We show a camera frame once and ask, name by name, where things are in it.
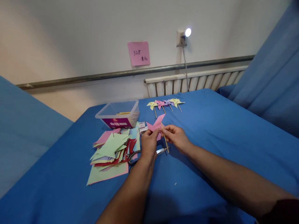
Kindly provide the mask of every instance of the blue cloth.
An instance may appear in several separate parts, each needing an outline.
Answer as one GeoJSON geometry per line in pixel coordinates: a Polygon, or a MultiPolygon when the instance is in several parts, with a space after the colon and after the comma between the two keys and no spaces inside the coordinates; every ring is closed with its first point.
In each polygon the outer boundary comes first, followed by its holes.
{"type": "Polygon", "coordinates": [[[0,76],[0,198],[72,121],[0,76]]]}
{"type": "Polygon", "coordinates": [[[293,1],[228,99],[299,138],[299,1],[293,1]]]}
{"type": "MultiPolygon", "coordinates": [[[[164,125],[182,127],[194,144],[299,195],[299,139],[209,89],[140,100],[138,120],[153,124],[155,114],[147,103],[169,98],[186,103],[180,105],[182,112],[165,107],[164,125]]],[[[87,109],[0,200],[1,223],[95,223],[127,178],[122,175],[86,186],[91,169],[89,159],[94,153],[92,145],[108,130],[101,120],[94,118],[103,107],[87,109]]],[[[157,157],[145,223],[175,217],[254,222],[252,217],[229,205],[171,145],[170,154],[157,157]]]]}
{"type": "Polygon", "coordinates": [[[216,92],[219,93],[221,96],[228,98],[235,86],[236,85],[223,86],[223,87],[220,87],[219,89],[217,89],[216,92]]]}

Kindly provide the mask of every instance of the clear plastic container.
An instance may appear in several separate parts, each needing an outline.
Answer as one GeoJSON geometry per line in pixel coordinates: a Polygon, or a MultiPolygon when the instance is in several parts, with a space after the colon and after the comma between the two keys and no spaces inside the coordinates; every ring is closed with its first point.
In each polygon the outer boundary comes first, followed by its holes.
{"type": "Polygon", "coordinates": [[[108,103],[95,116],[111,129],[135,128],[139,118],[138,100],[108,103]]]}

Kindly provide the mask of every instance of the bed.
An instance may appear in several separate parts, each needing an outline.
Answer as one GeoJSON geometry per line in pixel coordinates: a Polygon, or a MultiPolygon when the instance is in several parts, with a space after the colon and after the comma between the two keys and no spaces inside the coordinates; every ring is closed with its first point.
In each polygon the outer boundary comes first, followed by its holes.
{"type": "MultiPolygon", "coordinates": [[[[194,144],[299,195],[299,139],[210,89],[140,100],[138,120],[153,124],[154,111],[147,103],[169,98],[186,103],[181,105],[182,112],[165,108],[164,125],[182,127],[194,144]]],[[[94,118],[103,107],[88,108],[0,200],[1,223],[95,223],[127,177],[86,186],[89,159],[94,153],[92,143],[108,130],[94,118]]],[[[171,146],[170,154],[157,157],[144,221],[175,221],[179,216],[190,220],[200,217],[202,223],[211,219],[223,223],[254,222],[227,203],[202,173],[171,146]]]]}

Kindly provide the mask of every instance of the yellow pinwheel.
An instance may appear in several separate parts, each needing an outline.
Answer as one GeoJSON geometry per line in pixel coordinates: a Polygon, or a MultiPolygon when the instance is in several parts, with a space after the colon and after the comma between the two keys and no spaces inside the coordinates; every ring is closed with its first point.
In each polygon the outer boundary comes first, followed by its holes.
{"type": "Polygon", "coordinates": [[[184,102],[181,102],[180,99],[170,99],[169,101],[170,101],[170,102],[173,102],[173,103],[174,103],[174,106],[175,106],[176,108],[179,107],[180,111],[182,112],[182,110],[181,110],[179,104],[180,104],[180,103],[184,103],[184,102]]]}
{"type": "Polygon", "coordinates": [[[151,109],[151,110],[155,110],[155,115],[156,115],[156,118],[157,118],[157,114],[156,114],[155,106],[158,106],[158,104],[155,103],[155,102],[149,102],[149,103],[147,104],[147,106],[150,106],[150,109],[151,109]]]}

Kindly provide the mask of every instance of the metal rail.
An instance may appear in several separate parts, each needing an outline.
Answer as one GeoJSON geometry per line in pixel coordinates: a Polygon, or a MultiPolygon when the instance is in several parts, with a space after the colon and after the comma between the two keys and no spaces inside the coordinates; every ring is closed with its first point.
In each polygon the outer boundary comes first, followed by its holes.
{"type": "MultiPolygon", "coordinates": [[[[220,65],[220,64],[229,64],[235,62],[251,61],[253,58],[254,55],[250,55],[250,56],[243,56],[243,57],[202,61],[202,62],[191,62],[191,63],[187,63],[187,68],[196,68],[196,67],[204,67],[210,65],[220,65]]],[[[90,81],[117,78],[117,77],[142,75],[142,74],[149,74],[149,73],[156,73],[156,72],[166,72],[166,71],[179,70],[184,68],[185,68],[185,64],[175,64],[175,65],[159,66],[153,68],[135,69],[129,71],[122,71],[122,72],[109,72],[109,73],[96,74],[96,75],[55,79],[55,80],[49,80],[43,82],[24,83],[24,84],[17,85],[17,87],[23,90],[30,90],[30,89],[37,89],[43,87],[60,86],[60,85],[74,84],[80,82],[90,82],[90,81]]]]}

